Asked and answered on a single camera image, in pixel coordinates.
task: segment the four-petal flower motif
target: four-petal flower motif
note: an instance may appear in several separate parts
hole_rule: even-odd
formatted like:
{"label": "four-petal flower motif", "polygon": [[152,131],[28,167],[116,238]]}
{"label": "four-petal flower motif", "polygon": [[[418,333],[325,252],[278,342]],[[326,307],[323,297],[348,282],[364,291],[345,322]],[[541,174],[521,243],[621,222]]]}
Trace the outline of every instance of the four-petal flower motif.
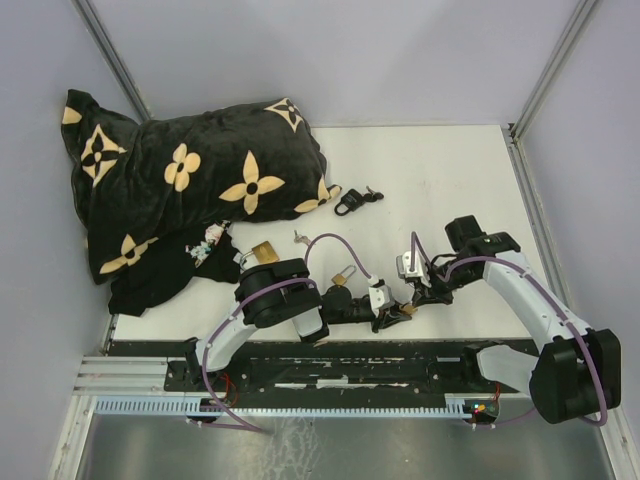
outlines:
{"label": "four-petal flower motif", "polygon": [[272,192],[284,185],[284,180],[278,177],[262,177],[258,170],[258,163],[251,150],[247,152],[242,169],[244,183],[238,183],[221,195],[220,199],[227,202],[237,202],[244,198],[244,209],[251,215],[258,208],[258,197],[268,192]]}
{"label": "four-petal flower motif", "polygon": [[140,256],[147,251],[147,248],[149,248],[149,244],[156,240],[157,238],[151,238],[141,245],[136,245],[136,242],[133,241],[131,235],[127,234],[122,241],[122,247],[120,247],[120,254],[122,256],[102,265],[100,273],[106,274],[115,272],[125,265],[131,266],[134,263],[137,263],[138,260],[140,260]]}
{"label": "four-petal flower motif", "polygon": [[296,107],[291,100],[283,98],[278,103],[265,108],[265,110],[273,113],[277,113],[284,118],[295,132],[300,122],[304,122],[300,110]]}
{"label": "four-petal flower motif", "polygon": [[307,213],[311,210],[318,208],[320,205],[324,205],[329,200],[337,197],[342,189],[338,185],[333,185],[330,190],[327,190],[327,187],[324,183],[324,176],[320,177],[320,182],[318,182],[318,198],[307,200],[298,205],[294,210],[298,213]]}
{"label": "four-petal flower motif", "polygon": [[164,180],[173,185],[176,192],[182,192],[189,186],[189,174],[200,168],[200,155],[187,154],[187,144],[181,143],[173,152],[173,162],[164,171]]}
{"label": "four-petal flower motif", "polygon": [[94,187],[113,168],[120,154],[124,152],[124,148],[105,135],[100,124],[96,125],[80,155],[82,169],[93,178]]}

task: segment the black blanket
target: black blanket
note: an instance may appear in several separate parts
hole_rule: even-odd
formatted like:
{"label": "black blanket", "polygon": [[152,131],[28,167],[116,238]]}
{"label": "black blanket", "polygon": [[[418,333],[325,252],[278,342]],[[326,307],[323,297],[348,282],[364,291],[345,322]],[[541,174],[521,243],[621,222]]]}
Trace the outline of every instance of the black blanket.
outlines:
{"label": "black blanket", "polygon": [[293,219],[340,192],[325,186],[327,161],[286,98],[138,125],[69,90],[62,136],[96,283],[168,233]]}

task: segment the gray floor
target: gray floor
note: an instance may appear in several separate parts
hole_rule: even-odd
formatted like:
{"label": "gray floor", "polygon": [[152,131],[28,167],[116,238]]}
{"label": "gray floor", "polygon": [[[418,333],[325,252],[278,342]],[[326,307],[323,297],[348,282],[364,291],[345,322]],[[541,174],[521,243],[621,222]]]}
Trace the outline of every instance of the gray floor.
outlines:
{"label": "gray floor", "polygon": [[[505,418],[528,408],[503,400]],[[80,476],[91,480],[614,478],[602,438],[533,416],[490,431],[430,419],[260,418],[270,434],[199,429],[184,419],[96,416]]]}

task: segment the white wall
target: white wall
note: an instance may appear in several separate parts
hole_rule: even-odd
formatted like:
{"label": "white wall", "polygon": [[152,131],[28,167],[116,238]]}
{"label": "white wall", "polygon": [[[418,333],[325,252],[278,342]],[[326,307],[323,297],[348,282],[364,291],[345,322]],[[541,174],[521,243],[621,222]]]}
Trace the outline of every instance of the white wall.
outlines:
{"label": "white wall", "polygon": [[11,2],[0,44],[0,477],[42,480],[107,313],[73,208],[66,90],[131,111],[68,0]]}
{"label": "white wall", "polygon": [[640,445],[640,3],[602,4],[524,147],[580,314],[622,341]]}
{"label": "white wall", "polygon": [[314,126],[513,122],[577,0],[94,0],[158,118],[287,95]]}

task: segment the white tabletop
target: white tabletop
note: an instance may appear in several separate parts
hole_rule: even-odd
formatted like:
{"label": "white tabletop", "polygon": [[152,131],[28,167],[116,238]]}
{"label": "white tabletop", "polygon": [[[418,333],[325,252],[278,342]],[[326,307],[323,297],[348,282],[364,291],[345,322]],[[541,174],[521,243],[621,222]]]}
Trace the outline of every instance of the white tabletop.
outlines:
{"label": "white tabletop", "polygon": [[[544,278],[540,257],[498,126],[318,128],[314,136],[329,161],[330,182],[343,192],[369,185],[384,193],[345,217],[327,204],[294,221],[232,226],[241,251],[268,240],[282,260],[302,257],[305,246],[293,243],[293,230],[313,238],[325,232],[346,238],[367,270],[391,285],[394,297],[408,300],[412,289],[399,280],[395,258],[409,249],[416,230],[427,253],[449,253],[444,226],[473,214],[487,233],[509,232],[532,267]],[[321,292],[330,278],[353,264],[338,241],[321,240],[309,268]],[[356,274],[347,286],[354,297],[367,293]],[[233,301],[234,285],[194,278],[169,302],[142,317],[120,315],[116,340],[184,340],[203,337],[223,320]],[[450,306],[426,305],[411,321],[378,334],[370,325],[331,326],[330,340],[412,340],[528,337],[507,304],[484,282],[454,292]],[[298,340],[291,322],[256,333],[254,340]]]}

